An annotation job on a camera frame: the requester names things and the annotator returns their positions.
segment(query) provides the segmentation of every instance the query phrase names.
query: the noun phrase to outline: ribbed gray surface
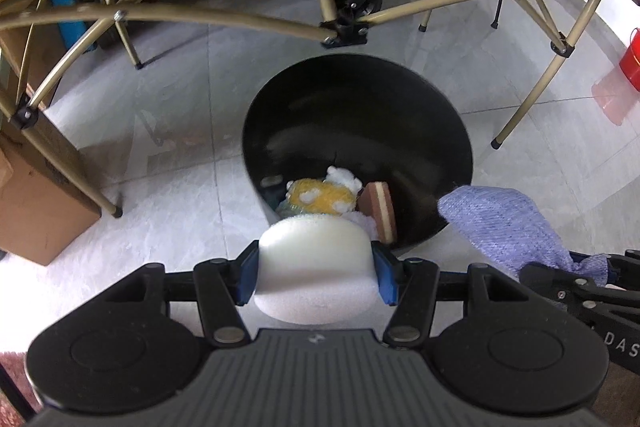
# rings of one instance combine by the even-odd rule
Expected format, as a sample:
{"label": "ribbed gray surface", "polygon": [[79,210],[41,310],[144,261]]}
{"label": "ribbed gray surface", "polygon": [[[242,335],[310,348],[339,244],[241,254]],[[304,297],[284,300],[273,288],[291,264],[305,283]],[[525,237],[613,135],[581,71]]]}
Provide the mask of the ribbed gray surface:
{"label": "ribbed gray surface", "polygon": [[381,346],[371,331],[262,330],[241,349],[213,353],[165,403],[121,417],[49,409],[40,427],[603,427],[588,411],[536,421],[469,406],[413,351]]}

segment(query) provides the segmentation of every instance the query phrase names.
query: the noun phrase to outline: red carpet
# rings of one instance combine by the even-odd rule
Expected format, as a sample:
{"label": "red carpet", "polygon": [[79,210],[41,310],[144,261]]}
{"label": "red carpet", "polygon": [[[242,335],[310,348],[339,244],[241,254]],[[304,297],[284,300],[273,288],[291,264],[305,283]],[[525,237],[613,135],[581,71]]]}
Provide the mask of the red carpet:
{"label": "red carpet", "polygon": [[[31,406],[35,410],[40,410],[40,404],[36,400],[24,372],[24,353],[0,353],[0,363],[14,379],[22,394],[27,397]],[[15,412],[4,395],[0,393],[0,427],[18,427],[23,423],[21,416]]]}

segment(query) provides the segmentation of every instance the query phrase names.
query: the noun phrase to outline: tiled floor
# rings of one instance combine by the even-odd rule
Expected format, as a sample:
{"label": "tiled floor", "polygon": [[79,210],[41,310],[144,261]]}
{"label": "tiled floor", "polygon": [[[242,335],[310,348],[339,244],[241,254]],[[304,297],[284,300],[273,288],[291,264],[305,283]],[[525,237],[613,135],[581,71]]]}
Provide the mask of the tiled floor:
{"label": "tiled floor", "polygon": [[[316,0],[175,0],[241,7],[315,23]],[[392,6],[405,0],[385,0]],[[575,0],[547,0],[561,30]],[[595,20],[574,56],[499,151],[489,146],[553,57],[547,38],[510,0],[500,27],[496,0],[375,28],[366,46],[344,51],[389,58],[438,86],[463,114],[475,156],[474,183],[531,196],[565,246],[593,253],[640,245],[638,95],[616,68],[623,45]],[[257,91],[280,70],[326,53],[318,44],[250,30],[149,24],[134,35],[149,64],[135,71],[119,46],[81,57],[49,117],[84,154],[93,179],[121,197],[124,217],[104,216],[49,267],[9,256],[0,264],[0,351],[22,351],[49,323],[148,261],[186,270],[210,257],[234,257],[266,221],[244,173],[241,128]],[[593,98],[606,84],[609,96]],[[603,113],[618,108],[611,123]],[[620,115],[620,107],[628,106]],[[464,270],[475,251],[447,227],[417,247],[444,269]],[[382,304],[340,327],[380,331]],[[252,304],[251,330],[279,325]],[[460,314],[438,307],[434,331]],[[174,317],[197,328],[193,306]]]}

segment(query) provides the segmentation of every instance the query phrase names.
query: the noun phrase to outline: blue knitted sock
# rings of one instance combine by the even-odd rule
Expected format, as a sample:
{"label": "blue knitted sock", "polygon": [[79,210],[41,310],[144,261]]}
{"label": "blue knitted sock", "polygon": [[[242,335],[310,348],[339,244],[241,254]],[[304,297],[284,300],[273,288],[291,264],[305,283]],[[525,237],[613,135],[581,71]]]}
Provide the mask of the blue knitted sock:
{"label": "blue knitted sock", "polygon": [[456,188],[438,201],[440,215],[491,261],[517,277],[528,263],[542,263],[607,283],[604,254],[574,263],[536,204],[513,188]]}

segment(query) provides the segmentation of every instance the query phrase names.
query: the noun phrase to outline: toy cake slice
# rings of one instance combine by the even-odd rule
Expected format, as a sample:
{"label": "toy cake slice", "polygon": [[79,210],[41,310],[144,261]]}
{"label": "toy cake slice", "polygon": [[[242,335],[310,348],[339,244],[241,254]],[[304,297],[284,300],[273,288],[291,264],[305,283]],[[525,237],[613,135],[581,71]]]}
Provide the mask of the toy cake slice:
{"label": "toy cake slice", "polygon": [[381,243],[391,245],[396,241],[396,216],[386,182],[368,183],[358,198],[358,209],[373,217]]}

